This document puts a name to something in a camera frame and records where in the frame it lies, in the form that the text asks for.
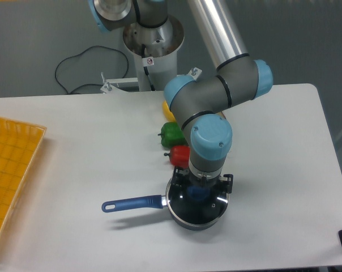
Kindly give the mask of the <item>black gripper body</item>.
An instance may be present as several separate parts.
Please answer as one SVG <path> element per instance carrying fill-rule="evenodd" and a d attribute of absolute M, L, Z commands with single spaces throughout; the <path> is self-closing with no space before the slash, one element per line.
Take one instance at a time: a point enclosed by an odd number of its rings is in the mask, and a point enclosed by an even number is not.
<path fill-rule="evenodd" d="M 220 183 L 221 168 L 213 172 L 201 172 L 195 169 L 188 169 L 189 183 L 201 188 L 218 187 Z"/>

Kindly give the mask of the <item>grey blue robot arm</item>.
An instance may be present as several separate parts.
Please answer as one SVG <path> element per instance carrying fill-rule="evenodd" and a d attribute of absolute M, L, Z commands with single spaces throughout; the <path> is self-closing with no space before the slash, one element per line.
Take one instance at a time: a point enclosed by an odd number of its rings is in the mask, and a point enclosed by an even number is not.
<path fill-rule="evenodd" d="M 232 144 L 230 124 L 219 112 L 270 91 L 273 76 L 262 60 L 253 60 L 225 1 L 189 1 L 189 7 L 216 68 L 197 81 L 177 74 L 183 27 L 169 15 L 167 1 L 89 1 L 101 29 L 123 29 L 134 56 L 141 91 L 162 91 L 190 147 L 189 180 L 201 187 L 220 178 Z"/>

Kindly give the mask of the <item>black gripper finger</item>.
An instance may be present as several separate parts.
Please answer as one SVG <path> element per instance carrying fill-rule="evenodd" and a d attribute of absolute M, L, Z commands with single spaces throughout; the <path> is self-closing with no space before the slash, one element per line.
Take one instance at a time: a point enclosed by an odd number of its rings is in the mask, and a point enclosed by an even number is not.
<path fill-rule="evenodd" d="M 170 180 L 170 186 L 178 188 L 186 188 L 189 185 L 189 169 L 174 167 L 172 178 Z"/>
<path fill-rule="evenodd" d="M 233 189 L 233 175 L 232 174 L 224 174 L 223 176 L 219 177 L 220 181 L 220 189 L 227 194 L 232 193 Z"/>

